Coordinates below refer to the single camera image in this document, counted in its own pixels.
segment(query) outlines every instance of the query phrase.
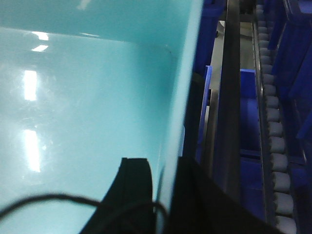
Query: black metal bar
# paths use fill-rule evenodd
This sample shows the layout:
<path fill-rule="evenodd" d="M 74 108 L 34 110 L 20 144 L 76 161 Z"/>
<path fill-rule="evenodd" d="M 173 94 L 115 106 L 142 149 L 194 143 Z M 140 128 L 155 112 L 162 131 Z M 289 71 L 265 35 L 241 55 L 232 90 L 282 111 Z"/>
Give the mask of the black metal bar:
<path fill-rule="evenodd" d="M 207 122 L 206 140 L 204 142 L 203 154 L 200 165 L 209 177 L 212 177 L 212 166 L 215 149 L 215 131 L 218 114 L 219 91 L 212 89 L 209 101 L 209 118 Z"/>
<path fill-rule="evenodd" d="M 213 180 L 232 199 L 240 191 L 240 20 L 239 0 L 229 0 L 215 135 Z"/>

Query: wire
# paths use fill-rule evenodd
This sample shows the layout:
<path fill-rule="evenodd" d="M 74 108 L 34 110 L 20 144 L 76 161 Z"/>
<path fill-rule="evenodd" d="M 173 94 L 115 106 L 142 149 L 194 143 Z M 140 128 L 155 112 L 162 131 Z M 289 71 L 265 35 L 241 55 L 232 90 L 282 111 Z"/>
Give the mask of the wire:
<path fill-rule="evenodd" d="M 67 201 L 72 201 L 74 203 L 112 209 L 112 207 L 104 203 L 101 203 L 99 201 L 92 200 L 89 198 L 81 197 L 81 196 L 73 196 L 73 195 L 66 195 L 66 194 L 43 194 L 43 195 L 35 195 L 31 197 L 26 197 L 7 206 L 0 212 L 0 221 L 3 218 L 5 218 L 7 215 L 9 215 L 11 212 L 25 205 L 29 205 L 31 203 L 36 203 L 36 202 L 41 202 L 41 201 L 48 201 L 48 200 L 67 200 Z"/>
<path fill-rule="evenodd" d="M 2 221 L 2 219 L 4 219 L 6 216 L 8 216 L 13 211 L 20 209 L 21 207 L 23 207 L 25 205 L 29 205 L 31 203 L 42 202 L 42 201 L 48 201 L 48 200 L 66 200 L 66 201 L 72 201 L 72 202 L 78 203 L 78 204 L 84 204 L 84 205 L 89 205 L 89 206 L 94 206 L 94 207 L 102 207 L 102 208 L 106 208 L 109 210 L 113 209 L 113 207 L 110 205 L 107 205 L 105 203 L 102 203 L 102 202 L 99 202 L 96 200 L 92 200 L 89 198 L 81 197 L 81 196 L 73 196 L 73 195 L 67 195 L 67 194 L 43 194 L 43 195 L 35 195 L 35 196 L 23 198 L 21 200 L 18 200 L 16 202 L 12 203 L 11 205 L 5 207 L 0 212 L 0 221 Z M 95 228 L 95 230 L 91 233 L 94 233 L 94 234 L 102 233 L 115 221 L 117 221 L 119 219 L 126 219 L 127 218 L 124 216 L 129 216 L 131 213 L 133 213 L 135 211 L 138 211 L 141 209 L 147 209 L 150 207 L 155 207 L 161 211 L 163 218 L 164 218 L 164 228 L 163 229 L 165 231 L 166 230 L 166 223 L 168 220 L 168 214 L 167 214 L 166 209 L 163 207 L 163 205 L 161 205 L 158 202 L 141 201 L 141 202 L 126 205 L 123 208 L 113 212 L 110 216 L 107 217 L 108 221 L 106 223 L 99 224 L 99 226 L 97 226 Z M 133 229 L 133 231 L 135 231 L 135 233 L 137 233 L 137 234 L 141 233 L 128 220 L 127 220 L 127 223 L 131 226 L 131 228 Z"/>
<path fill-rule="evenodd" d="M 97 227 L 94 228 L 94 230 L 91 232 L 93 234 L 101 234 L 104 233 L 104 231 L 114 222 L 118 221 L 119 219 L 122 219 L 124 216 L 129 216 L 131 213 L 136 212 L 141 209 L 147 209 L 147 208 L 156 208 L 159 209 L 161 212 L 164 224 L 163 224 L 163 234 L 167 232 L 167 221 L 168 221 L 168 213 L 164 206 L 160 204 L 159 202 L 152 202 L 152 201 L 140 201 L 132 204 L 128 204 L 124 206 L 123 208 L 119 209 L 118 211 L 112 213 L 108 217 L 108 221 L 105 223 L 99 223 Z"/>

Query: black object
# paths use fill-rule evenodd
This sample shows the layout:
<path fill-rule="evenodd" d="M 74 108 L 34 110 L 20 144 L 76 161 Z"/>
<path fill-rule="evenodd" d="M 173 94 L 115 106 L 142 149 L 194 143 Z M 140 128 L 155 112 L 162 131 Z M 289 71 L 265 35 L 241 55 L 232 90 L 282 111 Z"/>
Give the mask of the black object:
<path fill-rule="evenodd" d="M 225 195 L 192 158 L 178 161 L 171 234 L 279 234 Z"/>
<path fill-rule="evenodd" d="M 149 163 L 143 158 L 123 158 L 116 178 L 102 202 L 110 204 L 114 210 L 127 204 L 148 201 L 152 202 L 152 176 Z M 80 234 L 93 234 L 94 227 L 105 223 L 111 211 L 98 208 Z M 132 234 L 135 227 L 142 234 L 150 234 L 155 229 L 153 208 L 142 209 L 127 218 L 128 222 L 116 221 L 105 232 L 106 234 Z"/>
<path fill-rule="evenodd" d="M 224 49 L 212 175 L 216 184 L 236 201 L 239 201 L 240 198 L 239 28 L 239 0 L 229 0 L 224 30 Z"/>
<path fill-rule="evenodd" d="M 204 89 L 204 78 L 197 73 L 193 73 L 184 120 L 185 137 L 183 156 L 195 157 L 196 154 Z"/>

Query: blue plastic crate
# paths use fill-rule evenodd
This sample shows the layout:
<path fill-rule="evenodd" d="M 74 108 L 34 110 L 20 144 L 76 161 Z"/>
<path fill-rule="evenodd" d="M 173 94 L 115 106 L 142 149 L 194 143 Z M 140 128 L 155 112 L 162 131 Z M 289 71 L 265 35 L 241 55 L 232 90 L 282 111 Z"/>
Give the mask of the blue plastic crate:
<path fill-rule="evenodd" d="M 213 54 L 218 18 L 224 9 L 224 0 L 205 2 L 194 60 L 193 71 L 204 76 L 206 65 L 210 65 Z"/>
<path fill-rule="evenodd" d="M 311 13 L 300 11 L 297 0 L 284 0 L 280 5 L 281 11 L 285 9 L 287 20 L 283 27 L 281 41 L 273 63 L 272 74 L 276 75 L 276 84 L 281 99 L 285 99 L 296 77 L 304 56 L 312 41 Z M 270 49 L 277 46 L 279 34 L 284 23 L 283 12 L 280 13 L 278 25 L 269 43 Z"/>

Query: blue bin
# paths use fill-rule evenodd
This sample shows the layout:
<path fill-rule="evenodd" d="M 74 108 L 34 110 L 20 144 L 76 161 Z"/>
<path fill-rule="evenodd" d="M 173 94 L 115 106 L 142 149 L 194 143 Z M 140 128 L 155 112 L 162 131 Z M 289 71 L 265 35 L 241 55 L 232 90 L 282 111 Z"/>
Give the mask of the blue bin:
<path fill-rule="evenodd" d="M 218 18 L 223 9 L 224 0 L 205 1 L 193 66 L 193 71 L 202 76 L 205 74 L 206 65 L 211 63 Z"/>
<path fill-rule="evenodd" d="M 304 56 L 312 41 L 311 19 L 312 12 L 303 13 L 297 0 L 284 0 L 285 15 L 287 20 L 273 63 L 272 74 L 276 75 L 276 85 L 279 88 L 280 98 L 285 99 L 289 88 L 296 77 Z M 277 46 L 277 41 L 283 25 L 283 14 L 280 13 L 279 24 L 271 37 L 271 49 Z"/>
<path fill-rule="evenodd" d="M 148 159 L 170 207 L 202 6 L 0 2 L 0 209 L 47 192 L 101 200 L 123 157 Z M 27 206 L 0 233 L 77 234 L 93 212 Z"/>
<path fill-rule="evenodd" d="M 212 72 L 213 72 L 213 67 L 212 66 L 206 66 L 205 77 L 204 77 L 205 78 L 205 87 L 204 87 L 203 102 L 202 102 L 202 106 L 201 106 L 197 149 L 196 149 L 196 155 L 195 155 L 197 162 L 201 161 L 202 144 L 203 144 L 203 139 L 204 139 L 205 116 L 206 116 L 206 109 L 207 109 L 208 99 L 209 99 L 209 87 L 210 87 Z"/>
<path fill-rule="evenodd" d="M 280 37 L 283 33 L 287 20 L 283 0 L 266 1 L 263 13 L 265 15 L 270 38 L 268 49 L 274 50 L 280 42 Z"/>

